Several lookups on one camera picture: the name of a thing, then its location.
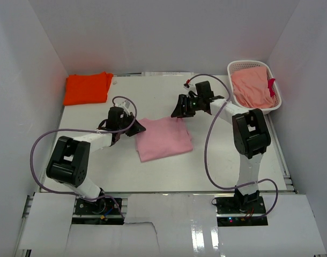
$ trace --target white table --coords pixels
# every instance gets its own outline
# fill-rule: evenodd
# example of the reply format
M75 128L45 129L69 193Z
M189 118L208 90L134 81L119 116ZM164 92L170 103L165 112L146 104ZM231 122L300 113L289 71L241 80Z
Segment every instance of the white table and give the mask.
M187 76L116 77L111 84L107 103L65 107L60 128L94 130L107 118L111 99L123 95L132 99L138 109L138 120L170 116L178 95L185 94ZM227 85L227 76L219 76ZM214 79L198 77L194 83L208 80L215 95L227 96L225 89ZM208 180L203 161L207 131L213 116L202 111L186 118L194 150L190 153L141 163L135 150L135 137L122 135L112 147L93 153L88 164L88 176L106 192L211 192L217 191ZM76 132L59 133L75 137ZM279 155L274 142L267 148L261 162L259 179L273 179L280 190L286 190ZM232 126L219 119L213 128L208 151L209 170L216 183L234 186L239 177L240 157L233 143ZM46 178L44 185L60 191L69 189ZM260 190L274 190L269 182L259 184Z

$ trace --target pink cloth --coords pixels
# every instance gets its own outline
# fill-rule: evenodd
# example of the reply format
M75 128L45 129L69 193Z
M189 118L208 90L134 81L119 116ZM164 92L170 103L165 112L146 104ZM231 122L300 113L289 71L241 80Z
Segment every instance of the pink cloth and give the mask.
M141 119L146 131L136 134L141 162L183 154L193 150L191 136L180 118Z
M232 74L234 95L247 108L272 108L273 98L268 88L266 67L254 67Z

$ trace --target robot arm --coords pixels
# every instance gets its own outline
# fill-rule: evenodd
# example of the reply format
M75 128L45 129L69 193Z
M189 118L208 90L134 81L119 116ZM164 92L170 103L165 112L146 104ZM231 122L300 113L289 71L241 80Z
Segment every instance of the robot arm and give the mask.
M258 181L262 156L271 143L262 111L240 108L226 102L222 96L214 96L208 81L197 83L195 86L185 84L184 87L190 91L188 95L179 95L171 117L193 117L198 110L216 115L225 104L218 117L233 126L234 144L240 153L240 173L236 185ZM240 206L256 201L258 197L257 184L235 189L235 198Z
M132 123L134 116L128 110L129 102L111 107L108 119L103 120L99 131L119 131ZM64 184L83 198L94 199L101 195L102 189L87 177L88 158L91 153L114 145L125 133L131 137L145 131L138 121L124 132L120 133L91 133L81 137L60 137L54 147L47 166L47 177Z

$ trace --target basket rim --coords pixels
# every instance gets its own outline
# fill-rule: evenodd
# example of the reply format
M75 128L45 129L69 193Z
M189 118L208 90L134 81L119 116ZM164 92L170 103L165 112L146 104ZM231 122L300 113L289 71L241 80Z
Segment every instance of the basket rim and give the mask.
M236 99L236 96L234 95L234 87L233 87L233 82L232 82L232 78L231 78L231 73L230 73L230 66L233 65L233 64L236 64L236 63L245 63L245 62L250 62L250 63L258 63L262 66L265 66L268 70L268 72L270 73L271 77L273 77L273 74L272 74L272 71L270 69L270 67L263 63L263 62L260 62L260 61L256 61L256 60L238 60L238 61L232 61L231 63L228 64L227 66L227 72L228 72L228 77L229 77L229 84L230 84L230 87L231 87L231 90L232 90L232 94L233 94L233 99L234 101L236 102L236 104L242 108L245 108L245 109L248 109L248 110L252 110L252 109L255 109L255 108L248 108L248 107L245 107L243 106L241 103L239 103ZM281 106L281 96L280 96L280 91L279 91L279 88L277 86L277 83L274 82L273 83L273 86L275 87L275 93L276 93L276 97L277 97L277 100L278 100L278 104L274 107L271 107L271 108L260 108L262 111L274 111L274 110L277 110L280 106Z

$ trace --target towel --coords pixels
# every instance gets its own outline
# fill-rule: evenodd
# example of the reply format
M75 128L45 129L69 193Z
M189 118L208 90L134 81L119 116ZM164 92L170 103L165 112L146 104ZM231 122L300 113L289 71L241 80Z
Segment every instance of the towel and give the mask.
M113 74L69 75L63 105L105 103Z
M247 108L272 108L267 81L266 67L254 67L235 71L232 74L234 95L237 101Z
M193 150L191 136L180 118L141 119L146 131L136 134L141 162L183 154Z

